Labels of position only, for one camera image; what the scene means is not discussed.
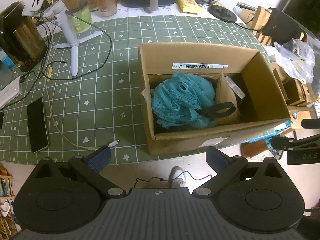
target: sneaker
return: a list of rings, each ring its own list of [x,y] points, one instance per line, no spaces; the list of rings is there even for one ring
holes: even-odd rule
[[[178,166],[172,168],[169,176],[172,188],[186,187],[186,176],[183,172],[184,170]]]

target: white adapter box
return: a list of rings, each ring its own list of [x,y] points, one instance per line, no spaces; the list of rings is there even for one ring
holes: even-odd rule
[[[0,91],[0,108],[22,93],[20,76]]]

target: tripod leg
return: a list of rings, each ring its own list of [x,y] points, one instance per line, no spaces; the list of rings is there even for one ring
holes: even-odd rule
[[[78,46],[71,47],[71,75],[74,77],[78,74]]]
[[[88,41],[88,40],[90,40],[90,39],[92,39],[92,38],[94,38],[94,37],[97,37],[97,36],[101,35],[101,34],[103,34],[102,31],[98,31],[98,32],[95,32],[95,33],[91,33],[91,34],[88,35],[88,36],[85,36],[85,37],[83,37],[83,38],[80,38],[80,39],[79,39],[79,43],[83,43],[83,42],[85,42],[85,41]]]
[[[62,48],[70,48],[70,44],[68,42],[61,43],[53,46],[54,49],[62,49]]]

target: gray ribbed panel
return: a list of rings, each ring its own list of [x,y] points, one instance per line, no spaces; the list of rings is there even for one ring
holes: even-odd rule
[[[160,196],[157,191],[137,188],[125,198],[109,200],[92,222],[73,232],[24,230],[15,240],[303,240],[293,229],[266,235],[239,229],[210,200],[194,198],[187,188],[161,189]]]

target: metal screw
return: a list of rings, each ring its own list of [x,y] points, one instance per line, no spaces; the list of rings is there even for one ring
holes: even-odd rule
[[[113,187],[108,189],[108,194],[112,196],[119,196],[123,193],[123,190],[119,187]]]
[[[206,196],[211,193],[211,190],[206,187],[200,187],[196,189],[196,193],[201,196]]]

